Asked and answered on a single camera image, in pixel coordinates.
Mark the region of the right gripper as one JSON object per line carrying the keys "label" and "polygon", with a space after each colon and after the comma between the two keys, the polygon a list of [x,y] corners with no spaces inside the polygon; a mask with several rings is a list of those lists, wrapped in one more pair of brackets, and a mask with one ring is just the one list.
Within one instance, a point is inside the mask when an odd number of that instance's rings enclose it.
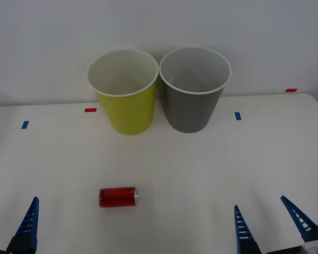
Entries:
{"label": "right gripper", "polygon": [[[281,201],[293,219],[304,242],[318,240],[318,225],[316,225],[305,213],[303,213],[288,198],[282,196]],[[237,205],[234,206],[235,232],[238,254],[262,254],[260,248],[251,234]],[[301,246],[280,249],[267,254],[300,254]]]}

